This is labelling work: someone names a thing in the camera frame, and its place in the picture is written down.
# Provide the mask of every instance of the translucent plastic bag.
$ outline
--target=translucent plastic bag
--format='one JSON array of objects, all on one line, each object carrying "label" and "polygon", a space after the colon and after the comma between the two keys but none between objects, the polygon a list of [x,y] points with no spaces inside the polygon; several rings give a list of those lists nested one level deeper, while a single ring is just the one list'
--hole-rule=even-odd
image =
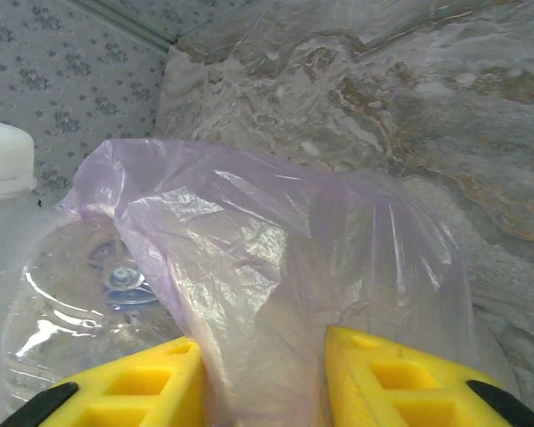
[{"label": "translucent plastic bag", "polygon": [[214,422],[327,424],[328,325],[474,364],[455,242],[387,177],[199,142],[105,141],[61,208],[114,220],[202,346]]}]

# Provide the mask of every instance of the bottle cap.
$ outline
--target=bottle cap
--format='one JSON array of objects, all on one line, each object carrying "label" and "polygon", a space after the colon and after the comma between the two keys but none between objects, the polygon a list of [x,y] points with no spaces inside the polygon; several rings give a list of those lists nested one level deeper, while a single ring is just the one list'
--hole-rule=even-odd
[{"label": "bottle cap", "polygon": [[0,123],[0,196],[35,186],[34,140],[21,129]]}]

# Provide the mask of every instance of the purple plastic bag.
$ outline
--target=purple plastic bag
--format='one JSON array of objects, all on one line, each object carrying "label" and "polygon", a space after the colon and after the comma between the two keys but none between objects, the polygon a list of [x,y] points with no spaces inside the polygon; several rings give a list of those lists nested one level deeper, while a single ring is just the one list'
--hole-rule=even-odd
[{"label": "purple plastic bag", "polygon": [[200,142],[105,141],[60,208],[108,215],[201,345],[213,423],[327,425],[323,339],[476,356],[457,246],[395,181]]}]

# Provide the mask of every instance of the plastic bag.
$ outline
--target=plastic bag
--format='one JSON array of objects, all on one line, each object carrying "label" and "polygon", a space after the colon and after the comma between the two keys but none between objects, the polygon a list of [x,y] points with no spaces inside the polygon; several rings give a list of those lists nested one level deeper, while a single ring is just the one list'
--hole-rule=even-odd
[{"label": "plastic bag", "polygon": [[474,363],[455,242],[387,177],[199,142],[105,141],[61,208],[114,220],[202,347],[214,422],[328,424],[328,325]]}]

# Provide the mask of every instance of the white bottle cap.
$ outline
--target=white bottle cap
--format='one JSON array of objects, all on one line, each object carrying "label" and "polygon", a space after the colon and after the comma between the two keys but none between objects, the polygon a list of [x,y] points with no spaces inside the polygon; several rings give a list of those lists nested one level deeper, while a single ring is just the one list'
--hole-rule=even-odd
[{"label": "white bottle cap", "polygon": [[0,197],[35,186],[34,140],[21,129],[0,123]]}]

